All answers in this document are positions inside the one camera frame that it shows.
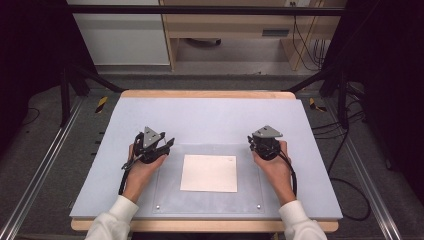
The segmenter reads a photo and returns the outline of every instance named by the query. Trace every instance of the square paper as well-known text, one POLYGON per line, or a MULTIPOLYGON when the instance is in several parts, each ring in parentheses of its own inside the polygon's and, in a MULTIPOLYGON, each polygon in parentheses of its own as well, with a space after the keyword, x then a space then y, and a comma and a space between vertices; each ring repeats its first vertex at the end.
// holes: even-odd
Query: square paper
POLYGON ((236 156, 185 155, 182 191, 237 192, 236 156))

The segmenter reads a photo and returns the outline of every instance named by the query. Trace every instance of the table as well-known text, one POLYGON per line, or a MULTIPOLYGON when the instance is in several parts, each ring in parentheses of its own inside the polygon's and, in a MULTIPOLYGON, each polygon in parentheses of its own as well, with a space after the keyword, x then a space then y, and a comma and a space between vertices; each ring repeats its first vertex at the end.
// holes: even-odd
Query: table
MULTIPOLYGON (((287 100, 292 100, 292 101, 298 101, 298 100, 295 100, 295 96, 292 93, 288 93, 288 92, 268 92, 268 91, 166 91, 166 90, 165 91, 146 91, 146 90, 129 90, 129 91, 125 91, 124 93, 122 93, 121 99, 129 99, 129 98, 146 98, 146 99, 155 99, 155 98, 156 99, 162 99, 162 98, 178 99, 179 98, 179 99, 182 99, 183 101, 185 101, 185 99, 190 99, 190 98, 194 98, 194 99, 202 99, 202 98, 206 98, 206 99, 248 99, 248 100, 256 99, 258 101, 264 100, 264 99, 276 99, 276 100, 277 99, 287 99, 287 100)), ((104 138, 107 138, 108 130, 106 131, 104 138)), ((183 137, 179 137, 179 138, 176 137, 176 140, 177 141, 178 140, 183 141, 182 138, 183 137)), ((101 156, 101 150, 102 149, 100 148, 99 152, 98 152, 98 156, 101 156)), ((172 153, 173 153, 173 149, 171 148, 170 157, 172 156, 172 153)), ((96 156, 95 162, 93 163, 92 170, 96 169, 96 166, 95 166, 96 160, 97 160, 97 156, 96 156)), ((301 195, 302 195, 302 180, 299 182, 299 189, 300 189, 300 191, 298 193, 298 196, 299 196, 299 198, 301 198, 301 195)), ((146 190, 145 190, 145 192, 147 192, 147 193, 142 195, 142 199, 140 201, 144 202, 144 203, 152 201, 152 197, 148 196, 148 195, 155 195, 155 194, 149 194, 149 193, 154 193, 154 191, 155 191, 155 188, 147 187, 146 190)), ((264 202, 266 203, 265 205, 268 204, 267 203, 268 200, 266 200, 268 197, 269 196, 263 195, 263 198, 265 199, 264 202)), ((112 198, 110 201, 108 200, 109 203, 110 202, 113 203, 114 199, 115 198, 112 198)), ((75 203, 73 212, 74 212, 77 205, 78 205, 78 199, 77 199, 77 202, 75 203)), ((336 231, 337 228, 338 228, 338 221, 337 220, 339 218, 341 218, 341 212, 337 212, 338 204, 336 203, 336 205, 337 205, 337 206, 335 206, 336 214, 333 214, 335 217, 332 217, 331 219, 324 219, 324 218, 318 219, 318 223, 321 225, 321 227, 326 232, 333 232, 333 231, 336 231)), ((74 230, 78 230, 78 231, 88 230, 93 219, 94 219, 94 216, 88 217, 88 218, 87 217, 81 217, 81 216, 78 216, 78 213, 71 213, 71 216, 73 217, 71 226, 74 230)), ((209 219, 207 219, 205 217, 203 217, 201 219, 194 219, 194 218, 177 219, 175 217, 170 217, 170 218, 162 217, 162 218, 157 218, 157 219, 153 219, 153 218, 137 219, 135 217, 134 220, 131 222, 131 230, 137 231, 137 232, 142 232, 142 231, 153 231, 153 232, 154 231, 157 231, 157 232, 282 232, 282 231, 284 231, 284 226, 283 226, 283 223, 282 223, 281 220, 277 220, 277 219, 257 219, 252 214, 250 214, 250 215, 246 214, 246 216, 250 216, 250 217, 247 217, 246 219, 243 219, 243 218, 238 218, 238 219, 236 219, 236 218, 230 218, 230 219, 209 218, 209 219)))

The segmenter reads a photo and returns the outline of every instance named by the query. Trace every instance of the black cable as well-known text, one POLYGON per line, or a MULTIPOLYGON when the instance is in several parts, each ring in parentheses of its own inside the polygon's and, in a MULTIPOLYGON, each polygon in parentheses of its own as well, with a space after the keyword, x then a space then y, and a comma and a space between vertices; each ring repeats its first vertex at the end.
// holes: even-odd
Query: black cable
POLYGON ((354 101, 360 101, 357 97, 356 97, 356 95, 355 95, 355 93, 354 92, 352 92, 352 91, 349 91, 349 89, 347 89, 347 91, 346 91, 346 96, 348 96, 348 97, 350 97, 350 98, 352 98, 354 101))
POLYGON ((293 183, 293 193, 296 196, 297 195, 297 177, 296 177, 296 173, 294 172, 294 169, 290 163, 289 158, 286 156, 286 154, 283 151, 280 151, 280 153, 278 154, 278 156, 280 156, 284 162, 287 163, 287 166, 289 166, 290 172, 291 172, 291 177, 292 177, 292 183, 293 183))
POLYGON ((361 114, 361 117, 360 118, 358 118, 358 119, 355 119, 353 122, 352 122, 352 124, 353 123, 355 123, 355 122, 357 122, 357 121, 359 121, 359 120, 364 120, 365 119, 365 113, 362 113, 361 114))
POLYGON ((357 99, 355 99, 354 97, 350 96, 351 98, 355 99, 355 100, 362 100, 365 97, 365 94, 358 91, 357 89, 355 89, 354 87, 352 87, 349 82, 347 83, 347 93, 355 96, 357 99))
POLYGON ((345 183, 346 185, 348 185, 348 186, 350 186, 351 188, 353 188, 353 189, 355 189, 359 194, 361 194, 361 196, 364 198, 364 200, 365 200, 365 202, 366 202, 366 204, 367 204, 367 212, 365 213, 365 215, 363 216, 363 217, 352 217, 352 216, 350 216, 350 215, 347 215, 346 213, 344 213, 343 211, 342 211, 342 215, 343 215, 343 217, 346 217, 346 218, 348 218, 348 219, 350 219, 350 220, 353 220, 353 221, 358 221, 358 222, 360 222, 360 221, 364 221, 364 220, 366 220, 370 215, 371 215, 371 204, 370 204, 370 201, 368 200, 368 198, 365 196, 365 194, 361 191, 361 189, 359 189, 358 187, 356 187, 355 185, 353 185, 352 183, 350 183, 350 182, 348 182, 348 181, 346 181, 346 180, 343 180, 343 179, 340 179, 340 178, 334 178, 334 177, 330 177, 330 180, 331 181, 336 181, 336 182, 342 182, 342 183, 345 183))
POLYGON ((300 39, 302 40, 303 46, 305 46, 305 49, 306 49, 306 52, 309 55, 309 58, 314 62, 314 59, 312 58, 311 53, 309 52, 308 46, 306 45, 306 41, 303 39, 302 34, 300 34, 299 27, 297 26, 296 16, 293 16, 293 17, 294 17, 294 27, 296 28, 297 35, 299 35, 300 39))
POLYGON ((312 127, 311 129, 312 129, 312 130, 317 130, 317 129, 322 129, 322 128, 331 127, 331 126, 333 126, 333 125, 340 125, 340 123, 339 123, 339 122, 333 122, 333 123, 329 123, 329 124, 322 125, 322 126, 318 126, 318 127, 312 127))
MULTIPOLYGON (((137 137, 134 140, 133 148, 132 148, 132 154, 131 154, 131 157, 128 160, 128 162, 129 161, 134 161, 134 158, 135 158, 135 145, 136 145, 136 143, 137 143, 137 137)), ((125 188, 125 185, 127 183, 127 178, 128 178, 128 174, 130 173, 130 171, 131 171, 131 168, 126 169, 125 172, 124 172, 124 175, 122 175, 122 180, 121 180, 121 184, 119 185, 119 191, 118 191, 118 194, 119 195, 122 195, 122 193, 124 192, 124 188, 125 188)))
POLYGON ((342 149, 343 144, 346 141, 348 133, 349 133, 349 128, 347 128, 346 132, 344 132, 344 134, 342 134, 342 135, 344 135, 344 137, 343 137, 342 142, 340 143, 339 147, 337 148, 337 151, 334 154, 333 159, 331 159, 330 165, 329 165, 328 170, 327 170, 328 175, 330 175, 331 169, 333 168, 333 165, 336 162, 337 156, 339 155, 340 150, 342 149))
POLYGON ((40 110, 38 110, 37 108, 28 108, 28 110, 35 110, 37 111, 37 116, 35 116, 31 121, 26 122, 26 123, 22 123, 22 126, 28 125, 32 122, 34 122, 39 116, 40 116, 40 110))
POLYGON ((296 47, 296 43, 294 42, 294 32, 296 31, 296 16, 293 16, 294 17, 294 24, 293 24, 293 32, 292 32, 292 42, 293 42, 293 47, 294 47, 294 50, 297 52, 297 54, 299 55, 299 58, 300 58, 300 61, 302 62, 302 64, 303 64, 303 66, 306 68, 306 69, 308 69, 309 71, 318 71, 319 69, 310 69, 310 68, 308 68, 307 66, 306 66, 306 64, 305 64, 305 62, 303 61, 303 58, 302 58, 302 55, 299 53, 299 51, 297 50, 297 47, 296 47))
POLYGON ((328 139, 334 139, 340 136, 345 135, 345 133, 340 133, 339 135, 331 136, 331 137, 316 137, 315 139, 321 139, 321 140, 328 140, 328 139))
POLYGON ((336 130, 337 130, 337 129, 339 129, 339 128, 340 128, 340 125, 339 125, 339 126, 337 126, 337 127, 335 127, 335 128, 333 128, 333 129, 331 129, 331 130, 325 131, 325 132, 314 133, 314 136, 317 136, 317 135, 324 135, 324 134, 327 134, 327 133, 330 133, 330 132, 334 132, 334 131, 336 131, 336 130))
MULTIPOLYGON (((350 116, 348 119, 350 119, 352 117, 355 117, 355 116, 360 116, 362 113, 363 113, 363 111, 359 111, 359 112, 357 112, 355 114, 352 114, 352 116, 350 116)), ((332 168, 334 166, 334 163, 336 162, 336 159, 337 159, 337 157, 338 157, 338 155, 340 153, 340 150, 342 149, 342 147, 343 147, 343 145, 344 145, 344 143, 345 143, 345 141, 347 139, 348 134, 349 134, 349 127, 346 129, 346 132, 344 132, 344 133, 341 134, 341 135, 344 135, 344 137, 343 137, 343 139, 342 139, 339 147, 337 148, 337 151, 334 154, 333 159, 330 162, 330 165, 329 165, 328 170, 327 170, 328 176, 330 176, 330 172, 331 172, 331 170, 332 170, 332 168)), ((342 211, 342 215, 344 217, 350 219, 350 220, 353 220, 353 221, 364 221, 364 220, 366 220, 370 216, 370 214, 371 214, 371 205, 370 205, 370 202, 369 202, 368 198, 365 196, 365 194, 358 187, 356 187, 355 185, 353 185, 352 183, 350 183, 350 182, 348 182, 346 180, 339 179, 339 178, 334 178, 334 177, 330 177, 330 180, 331 181, 342 182, 342 183, 345 183, 348 186, 352 187, 354 190, 356 190, 364 198, 364 200, 366 202, 367 212, 366 212, 366 214, 363 217, 353 217, 353 216, 350 216, 350 215, 344 213, 343 211, 342 211)))
POLYGON ((352 104, 355 104, 355 103, 361 104, 361 102, 362 102, 361 100, 354 100, 347 105, 347 108, 349 108, 350 106, 352 106, 352 104))
POLYGON ((314 56, 313 61, 318 64, 318 68, 321 70, 322 65, 324 63, 324 52, 325 52, 325 40, 324 39, 316 39, 314 44, 314 50, 312 52, 312 55, 314 56), (318 54, 318 43, 321 41, 320 51, 318 54))

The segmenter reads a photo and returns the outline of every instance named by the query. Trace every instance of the black curtain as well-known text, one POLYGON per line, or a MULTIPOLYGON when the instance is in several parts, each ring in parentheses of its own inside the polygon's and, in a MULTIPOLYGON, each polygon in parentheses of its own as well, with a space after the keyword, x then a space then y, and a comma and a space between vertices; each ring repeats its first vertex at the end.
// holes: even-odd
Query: black curtain
MULTIPOLYGON (((65 66, 97 74, 73 15, 49 10, 48 4, 67 3, 0 0, 0 153, 21 126, 29 99, 59 85, 65 66)), ((82 76, 73 76, 71 84, 88 89, 82 76)))
MULTIPOLYGON (((349 0, 348 4, 371 9, 376 2, 349 0)), ((424 204, 424 4, 381 0, 377 6, 343 58, 338 54, 369 12, 341 19, 324 68, 341 60, 347 80, 364 85, 368 122, 387 163, 403 172, 424 204)), ((329 77, 324 92, 333 91, 338 83, 337 74, 329 77)))

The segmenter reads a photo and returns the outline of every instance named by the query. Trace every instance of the white tabletop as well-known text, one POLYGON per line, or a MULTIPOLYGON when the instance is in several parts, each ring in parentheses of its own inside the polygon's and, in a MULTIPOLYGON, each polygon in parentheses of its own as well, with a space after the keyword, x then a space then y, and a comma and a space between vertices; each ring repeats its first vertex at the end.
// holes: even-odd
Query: white tabletop
MULTIPOLYGON (((139 200, 140 209, 135 218, 279 219, 278 199, 263 173, 253 164, 247 142, 248 135, 265 125, 282 132, 283 139, 288 142, 288 153, 298 178, 297 196, 303 203, 307 215, 318 220, 342 218, 300 100, 148 97, 125 97, 118 101, 70 216, 92 219, 112 206, 123 174, 121 167, 128 156, 128 146, 139 131, 149 126, 156 132, 165 132, 166 139, 175 138, 175 146, 171 147, 170 156, 143 192, 139 200), (227 210, 221 211, 222 206, 232 204, 231 198, 227 197, 222 198, 227 199, 224 200, 228 201, 227 203, 216 204, 216 211, 208 208, 208 211, 202 214, 197 214, 194 210, 178 212, 178 204, 173 206, 172 211, 156 209, 158 199, 166 197, 172 199, 172 191, 178 191, 174 189, 170 192, 161 192, 161 188, 158 188, 161 182, 170 178, 169 174, 172 175, 170 169, 175 168, 175 164, 181 161, 184 154, 202 154, 202 149, 205 154, 210 154, 211 149, 215 149, 215 152, 212 152, 218 155, 219 151, 228 154, 234 149, 233 155, 238 157, 237 164, 240 161, 244 164, 237 171, 244 171, 243 169, 252 171, 251 178, 257 179, 252 181, 260 182, 261 187, 257 191, 257 196, 249 198, 255 200, 262 198, 263 205, 260 210, 226 208, 227 210)), ((174 174, 181 178, 181 172, 174 174)), ((174 188, 179 186, 177 180, 173 184, 174 188)), ((242 194, 243 186, 248 184, 240 185, 240 180, 238 182, 242 194)), ((200 197, 211 199, 214 195, 206 194, 200 197)))

